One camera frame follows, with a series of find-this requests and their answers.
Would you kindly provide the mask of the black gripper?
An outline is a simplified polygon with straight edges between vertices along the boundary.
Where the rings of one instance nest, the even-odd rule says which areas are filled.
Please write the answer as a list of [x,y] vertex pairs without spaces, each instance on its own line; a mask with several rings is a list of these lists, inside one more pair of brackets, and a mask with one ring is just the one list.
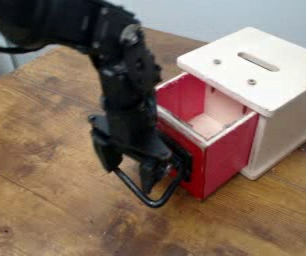
[[[157,108],[153,95],[133,102],[125,98],[130,106],[125,106],[118,99],[102,96],[104,115],[89,117],[92,125],[92,141],[96,154],[106,172],[118,168],[122,156],[133,153],[138,156],[149,155],[164,159],[165,153],[154,153],[150,142],[157,141]],[[153,186],[166,175],[169,163],[149,160],[140,164],[141,189],[149,194]]]

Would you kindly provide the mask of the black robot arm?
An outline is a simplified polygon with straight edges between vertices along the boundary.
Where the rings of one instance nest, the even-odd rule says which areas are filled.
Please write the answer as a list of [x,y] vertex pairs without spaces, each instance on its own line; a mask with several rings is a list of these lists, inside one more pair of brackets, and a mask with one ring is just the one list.
[[4,53],[58,44],[88,55],[101,83],[102,116],[89,117],[94,150],[108,171],[125,155],[140,162],[148,193],[162,178],[170,151],[157,135],[154,86],[161,68],[134,14],[105,0],[0,0]]

